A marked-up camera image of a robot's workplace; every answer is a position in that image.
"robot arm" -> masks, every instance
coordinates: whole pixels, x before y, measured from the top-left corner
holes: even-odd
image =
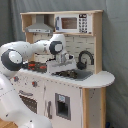
[[[55,60],[47,61],[48,73],[75,68],[74,57],[66,51],[64,35],[55,34],[47,40],[34,44],[28,42],[12,42],[0,48],[0,118],[12,121],[19,128],[52,128],[50,121],[30,111],[21,101],[9,79],[22,67],[23,61],[34,53],[55,55]]]

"play kitchen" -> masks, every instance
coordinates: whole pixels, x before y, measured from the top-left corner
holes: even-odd
[[[46,62],[54,56],[35,54],[16,74],[17,81],[11,80],[24,103],[47,116],[53,128],[105,128],[105,87],[115,78],[102,71],[102,12],[21,13],[26,41],[63,33],[66,50],[76,61],[76,69],[49,75]],[[42,23],[50,28],[40,28]]]

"gray curtain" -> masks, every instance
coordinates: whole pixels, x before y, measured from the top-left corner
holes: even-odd
[[[25,40],[21,12],[104,10],[103,70],[116,77],[107,87],[107,121],[128,128],[128,0],[11,0],[11,8],[15,40]]]
[[[10,3],[8,0],[0,0],[0,46],[14,41]]]

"microwave door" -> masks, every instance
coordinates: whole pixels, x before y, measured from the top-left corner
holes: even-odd
[[[66,33],[79,32],[79,15],[78,14],[63,14],[56,17],[56,31]]]

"toy microwave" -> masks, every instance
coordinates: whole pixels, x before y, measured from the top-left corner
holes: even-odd
[[[91,14],[56,14],[56,32],[92,33]]]

